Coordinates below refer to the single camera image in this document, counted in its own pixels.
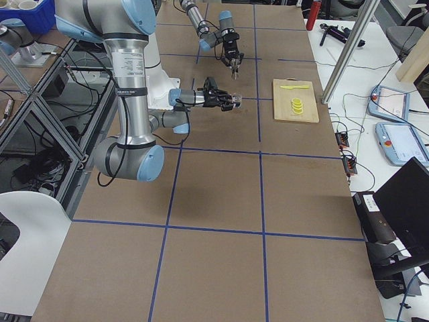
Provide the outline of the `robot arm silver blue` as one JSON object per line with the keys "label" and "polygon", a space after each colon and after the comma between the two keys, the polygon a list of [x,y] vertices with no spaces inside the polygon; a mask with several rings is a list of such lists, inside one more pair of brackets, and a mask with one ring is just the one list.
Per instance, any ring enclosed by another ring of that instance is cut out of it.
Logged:
{"label": "robot arm silver blue", "polygon": [[240,96],[221,90],[211,77],[202,87],[185,90],[166,74],[153,1],[57,1],[55,6],[58,30],[75,40],[102,44],[111,62],[120,134],[103,140],[95,150],[101,174],[153,181],[164,165],[156,129],[186,134],[192,107],[229,111],[241,104]]}
{"label": "robot arm silver blue", "polygon": [[232,13],[229,10],[219,13],[219,26],[204,19],[195,1],[180,1],[180,6],[188,16],[199,37],[199,47],[203,51],[222,45],[219,60],[231,70],[231,78],[236,80],[244,53],[238,48],[240,35],[235,30]]}

